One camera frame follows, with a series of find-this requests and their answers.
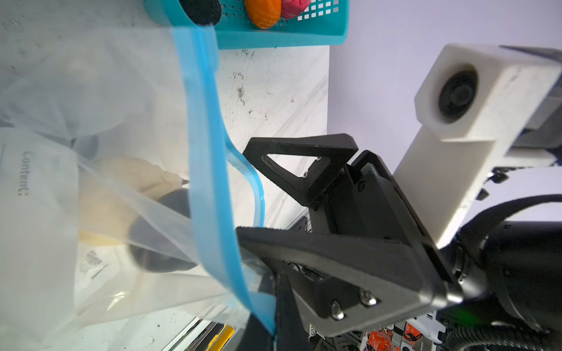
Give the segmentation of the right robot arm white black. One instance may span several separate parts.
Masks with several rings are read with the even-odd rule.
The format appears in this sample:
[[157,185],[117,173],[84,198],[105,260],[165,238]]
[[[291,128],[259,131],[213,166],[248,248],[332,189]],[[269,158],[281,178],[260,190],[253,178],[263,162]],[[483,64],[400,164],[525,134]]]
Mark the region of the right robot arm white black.
[[429,312],[447,350],[561,349],[561,224],[512,221],[560,195],[493,206],[439,249],[382,159],[349,135],[254,137],[244,156],[308,208],[312,229],[237,229],[277,298],[277,333],[251,317],[240,350],[310,350],[307,325],[339,336]]

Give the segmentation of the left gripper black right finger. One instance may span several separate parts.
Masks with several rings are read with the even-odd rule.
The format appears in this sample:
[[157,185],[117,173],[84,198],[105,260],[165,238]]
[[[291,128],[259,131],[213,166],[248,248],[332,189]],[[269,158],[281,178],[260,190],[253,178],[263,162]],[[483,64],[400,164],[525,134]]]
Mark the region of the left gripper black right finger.
[[285,273],[279,273],[275,282],[276,294],[276,350],[311,350],[308,334],[304,330],[294,291]]

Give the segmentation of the yellow handled pliers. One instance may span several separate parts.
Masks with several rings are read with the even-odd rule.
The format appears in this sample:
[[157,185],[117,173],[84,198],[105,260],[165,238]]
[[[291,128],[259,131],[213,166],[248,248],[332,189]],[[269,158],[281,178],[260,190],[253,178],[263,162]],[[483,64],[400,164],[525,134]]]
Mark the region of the yellow handled pliers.
[[232,326],[224,326],[222,330],[209,342],[206,351],[221,351],[236,333]]

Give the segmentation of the pink apple toy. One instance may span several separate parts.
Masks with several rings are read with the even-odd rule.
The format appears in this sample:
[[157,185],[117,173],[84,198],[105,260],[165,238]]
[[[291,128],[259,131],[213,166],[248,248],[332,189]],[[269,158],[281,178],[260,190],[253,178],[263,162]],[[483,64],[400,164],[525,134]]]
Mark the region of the pink apple toy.
[[281,18],[290,20],[300,16],[310,6],[310,0],[282,0]]

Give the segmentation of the smooth orange toy fruit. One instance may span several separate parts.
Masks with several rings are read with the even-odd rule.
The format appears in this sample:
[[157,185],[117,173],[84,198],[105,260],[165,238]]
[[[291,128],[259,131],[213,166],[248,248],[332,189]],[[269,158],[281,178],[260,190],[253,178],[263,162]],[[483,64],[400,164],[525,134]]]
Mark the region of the smooth orange toy fruit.
[[245,0],[245,10],[251,22],[259,29],[270,29],[281,17],[281,0]]

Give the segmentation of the dark avocado toy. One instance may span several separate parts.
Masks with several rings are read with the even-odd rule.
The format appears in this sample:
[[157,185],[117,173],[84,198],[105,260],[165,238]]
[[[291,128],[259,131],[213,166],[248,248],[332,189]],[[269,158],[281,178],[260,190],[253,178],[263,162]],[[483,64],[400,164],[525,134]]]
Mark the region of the dark avocado toy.
[[[190,219],[188,195],[189,190],[181,188],[162,196],[158,203]],[[133,260],[147,272],[189,271],[198,265],[141,216],[131,225],[129,239],[132,243],[128,248]]]
[[188,18],[198,26],[215,26],[222,17],[222,6],[218,0],[180,0]]

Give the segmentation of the cream round toy food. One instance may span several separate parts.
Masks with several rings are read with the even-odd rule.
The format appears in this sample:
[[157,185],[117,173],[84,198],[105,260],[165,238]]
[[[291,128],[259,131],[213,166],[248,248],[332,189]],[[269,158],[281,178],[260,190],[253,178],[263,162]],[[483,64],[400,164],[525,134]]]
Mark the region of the cream round toy food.
[[[130,187],[151,200],[178,190],[187,183],[180,175],[131,156],[95,162],[105,179]],[[120,245],[138,218],[118,194],[81,168],[79,173],[79,240],[93,247]]]

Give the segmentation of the teal plastic basket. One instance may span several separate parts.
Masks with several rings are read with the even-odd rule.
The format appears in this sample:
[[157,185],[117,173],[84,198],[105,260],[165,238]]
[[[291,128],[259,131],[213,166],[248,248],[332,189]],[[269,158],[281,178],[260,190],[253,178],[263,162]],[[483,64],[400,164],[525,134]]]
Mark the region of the teal plastic basket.
[[243,1],[219,4],[221,18],[215,32],[221,50],[341,45],[348,36],[349,1],[312,1],[301,15],[280,19],[270,29],[251,22]]

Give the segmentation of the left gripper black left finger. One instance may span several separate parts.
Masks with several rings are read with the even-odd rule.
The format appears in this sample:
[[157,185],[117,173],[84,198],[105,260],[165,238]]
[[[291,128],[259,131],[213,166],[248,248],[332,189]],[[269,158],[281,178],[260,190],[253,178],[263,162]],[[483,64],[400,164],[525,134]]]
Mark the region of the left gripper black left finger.
[[252,314],[236,351],[273,351],[274,339],[262,323]]

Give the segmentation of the clear zip top bag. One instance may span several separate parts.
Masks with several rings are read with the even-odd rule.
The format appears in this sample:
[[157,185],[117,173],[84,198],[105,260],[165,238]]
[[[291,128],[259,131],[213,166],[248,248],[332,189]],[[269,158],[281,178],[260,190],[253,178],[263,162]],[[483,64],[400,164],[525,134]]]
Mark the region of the clear zip top bag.
[[264,191],[231,142],[211,27],[103,29],[1,75],[1,349],[182,307],[274,333],[241,252]]

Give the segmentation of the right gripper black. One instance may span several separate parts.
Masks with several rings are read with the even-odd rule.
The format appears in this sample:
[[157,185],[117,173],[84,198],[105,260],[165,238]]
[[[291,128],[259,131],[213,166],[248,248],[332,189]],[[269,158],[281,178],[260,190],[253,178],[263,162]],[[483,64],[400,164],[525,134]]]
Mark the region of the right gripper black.
[[[380,156],[364,151],[347,164],[357,152],[345,133],[253,137],[243,152],[257,171],[309,207],[313,233],[237,228],[239,243],[287,274],[304,321],[326,336],[387,326],[463,300]],[[298,176],[272,155],[313,163]]]

